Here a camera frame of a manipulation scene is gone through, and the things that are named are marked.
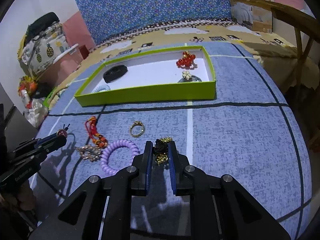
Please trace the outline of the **black gold hair clip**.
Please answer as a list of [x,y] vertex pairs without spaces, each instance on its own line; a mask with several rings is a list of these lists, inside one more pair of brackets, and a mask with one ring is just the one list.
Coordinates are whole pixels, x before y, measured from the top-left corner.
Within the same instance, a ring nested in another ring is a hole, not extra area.
[[155,163],[160,166],[167,163],[168,161],[168,144],[173,141],[171,137],[165,137],[161,139],[156,139],[155,145],[153,147],[153,155]]

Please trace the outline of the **rhinestone metal brooch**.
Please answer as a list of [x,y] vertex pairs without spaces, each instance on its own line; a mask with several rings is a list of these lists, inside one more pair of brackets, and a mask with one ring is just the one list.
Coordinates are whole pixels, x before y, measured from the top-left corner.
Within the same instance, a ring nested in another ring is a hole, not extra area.
[[101,158],[101,149],[97,146],[85,145],[83,147],[75,147],[79,152],[80,158],[91,162],[98,161]]

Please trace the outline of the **pearl flower black hair band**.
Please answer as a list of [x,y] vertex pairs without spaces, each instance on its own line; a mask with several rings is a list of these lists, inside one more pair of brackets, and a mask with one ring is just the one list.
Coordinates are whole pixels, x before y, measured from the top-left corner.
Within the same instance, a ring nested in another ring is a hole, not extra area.
[[178,81],[178,83],[183,83],[183,82],[201,82],[202,80],[195,76],[192,75],[189,71],[184,70],[182,72],[182,78]]

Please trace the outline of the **white plastic bag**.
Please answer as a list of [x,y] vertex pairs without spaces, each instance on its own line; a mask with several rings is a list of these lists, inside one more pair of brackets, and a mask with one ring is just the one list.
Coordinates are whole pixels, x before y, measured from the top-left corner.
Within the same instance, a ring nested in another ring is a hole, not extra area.
[[26,109],[24,117],[35,128],[39,128],[46,118],[49,109],[44,103],[45,98],[33,99],[31,108]]

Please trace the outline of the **orange yellow snack bags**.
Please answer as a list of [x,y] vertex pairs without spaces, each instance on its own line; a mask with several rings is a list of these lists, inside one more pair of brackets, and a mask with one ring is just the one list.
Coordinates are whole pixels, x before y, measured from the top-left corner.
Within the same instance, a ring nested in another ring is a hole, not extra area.
[[36,92],[37,90],[37,82],[29,77],[29,76],[23,76],[20,78],[20,82],[18,85],[18,95],[23,101],[24,106],[26,109],[31,108],[31,96]]

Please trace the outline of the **pink storage box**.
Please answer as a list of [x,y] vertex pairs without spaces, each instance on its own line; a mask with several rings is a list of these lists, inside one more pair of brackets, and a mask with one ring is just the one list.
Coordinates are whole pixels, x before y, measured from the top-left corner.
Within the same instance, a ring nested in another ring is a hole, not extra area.
[[79,45],[75,44],[60,54],[38,78],[37,82],[56,87],[78,69],[83,61]]

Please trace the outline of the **pineapple print storage bag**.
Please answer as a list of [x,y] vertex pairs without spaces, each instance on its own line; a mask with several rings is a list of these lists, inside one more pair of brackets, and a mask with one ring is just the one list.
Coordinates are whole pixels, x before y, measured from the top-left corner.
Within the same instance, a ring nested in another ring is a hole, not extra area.
[[28,67],[30,76],[37,78],[69,48],[59,21],[49,26],[32,24],[27,29],[19,60]]

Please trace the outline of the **green shallow tray box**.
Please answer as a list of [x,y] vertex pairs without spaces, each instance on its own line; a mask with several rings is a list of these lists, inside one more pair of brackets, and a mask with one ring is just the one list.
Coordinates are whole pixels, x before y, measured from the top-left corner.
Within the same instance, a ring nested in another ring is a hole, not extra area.
[[[195,68],[188,69],[201,82],[178,83],[182,68],[176,65],[183,52],[196,56]],[[103,74],[124,65],[127,72],[108,84],[110,90],[94,92],[105,84]],[[74,94],[82,107],[121,103],[212,100],[216,94],[213,63],[203,46],[179,46],[144,51],[105,61]]]

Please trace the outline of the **black bag on top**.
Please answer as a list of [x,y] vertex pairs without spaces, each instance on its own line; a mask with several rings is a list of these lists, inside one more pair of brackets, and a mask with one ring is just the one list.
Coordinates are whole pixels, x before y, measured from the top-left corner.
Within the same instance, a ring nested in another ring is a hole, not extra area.
[[49,12],[40,18],[38,18],[34,23],[28,26],[26,32],[26,40],[29,42],[35,36],[39,35],[40,32],[46,30],[49,26],[51,26],[55,22],[59,22],[59,18],[54,12]]

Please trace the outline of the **beige cartoon bed sheet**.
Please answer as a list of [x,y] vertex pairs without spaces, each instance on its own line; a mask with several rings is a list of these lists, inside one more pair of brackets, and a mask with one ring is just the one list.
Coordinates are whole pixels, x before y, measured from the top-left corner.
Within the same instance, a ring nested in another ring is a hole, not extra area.
[[285,38],[275,33],[251,31],[231,21],[175,21],[157,23],[117,35],[90,49],[89,56],[77,64],[76,70],[54,89],[49,98],[49,108],[53,108],[73,80],[95,63],[160,46],[204,46],[205,42],[217,42],[219,48],[223,43],[239,44],[262,65],[282,93],[297,83],[297,47]]

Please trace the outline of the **blue patterned headboard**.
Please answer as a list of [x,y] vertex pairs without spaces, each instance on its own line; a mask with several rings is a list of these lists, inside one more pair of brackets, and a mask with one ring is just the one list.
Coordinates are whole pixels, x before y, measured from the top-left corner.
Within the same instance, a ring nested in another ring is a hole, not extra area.
[[230,19],[229,0],[75,0],[99,44],[148,25],[193,19]]

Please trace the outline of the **cardboard bedding box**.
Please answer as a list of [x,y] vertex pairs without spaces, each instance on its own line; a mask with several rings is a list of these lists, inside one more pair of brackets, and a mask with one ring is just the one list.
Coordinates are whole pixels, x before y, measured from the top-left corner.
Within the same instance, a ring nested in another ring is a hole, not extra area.
[[272,33],[272,12],[236,0],[229,0],[232,19],[252,31]]

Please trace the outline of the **brown wooden table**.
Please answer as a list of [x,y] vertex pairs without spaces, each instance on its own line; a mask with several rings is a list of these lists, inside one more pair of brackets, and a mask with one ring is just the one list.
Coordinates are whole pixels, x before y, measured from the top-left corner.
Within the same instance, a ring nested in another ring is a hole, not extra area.
[[236,1],[269,10],[274,18],[294,27],[297,44],[297,63],[292,74],[280,87],[280,90],[287,91],[294,81],[299,87],[301,85],[303,64],[309,55],[313,42],[319,42],[319,21],[302,11],[281,3],[266,0]]

